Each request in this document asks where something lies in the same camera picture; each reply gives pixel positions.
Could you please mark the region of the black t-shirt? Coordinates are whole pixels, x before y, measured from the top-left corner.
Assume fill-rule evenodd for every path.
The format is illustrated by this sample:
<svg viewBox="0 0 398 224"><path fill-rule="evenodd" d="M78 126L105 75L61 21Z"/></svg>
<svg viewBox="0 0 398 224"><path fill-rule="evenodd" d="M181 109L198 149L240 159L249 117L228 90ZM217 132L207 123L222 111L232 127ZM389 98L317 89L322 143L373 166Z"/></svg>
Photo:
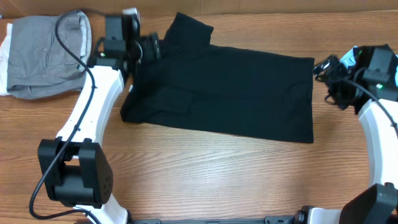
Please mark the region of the black t-shirt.
<svg viewBox="0 0 398 224"><path fill-rule="evenodd" d="M314 60L212 45L212 32L178 13L160 59L138 65L122 120L313 142Z"/></svg>

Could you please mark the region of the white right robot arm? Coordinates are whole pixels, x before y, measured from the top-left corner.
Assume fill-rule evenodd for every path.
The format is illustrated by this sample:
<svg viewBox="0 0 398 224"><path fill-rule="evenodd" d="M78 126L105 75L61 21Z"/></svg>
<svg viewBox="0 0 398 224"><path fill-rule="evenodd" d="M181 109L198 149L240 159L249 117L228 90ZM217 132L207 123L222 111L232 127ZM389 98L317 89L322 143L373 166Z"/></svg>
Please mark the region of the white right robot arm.
<svg viewBox="0 0 398 224"><path fill-rule="evenodd" d="M353 47L313 68L341 109L355 108L363 127L369 187L342 209L303 206L278 223L397 223L397 54L387 45Z"/></svg>

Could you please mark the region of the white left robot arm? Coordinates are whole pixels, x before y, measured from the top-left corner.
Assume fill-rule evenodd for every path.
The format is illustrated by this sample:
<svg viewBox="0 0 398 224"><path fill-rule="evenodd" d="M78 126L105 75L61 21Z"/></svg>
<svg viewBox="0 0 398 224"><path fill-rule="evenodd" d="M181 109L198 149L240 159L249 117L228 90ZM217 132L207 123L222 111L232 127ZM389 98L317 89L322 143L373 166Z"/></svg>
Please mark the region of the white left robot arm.
<svg viewBox="0 0 398 224"><path fill-rule="evenodd" d="M133 7L105 15L106 35L86 63L85 84L76 105L55 139L38 147L42 177L29 202L30 214L48 220L83 213L92 223L132 223L118 204L113 171L102 150L104 130L130 74L145 58L160 59L156 33L140 35L141 18Z"/></svg>

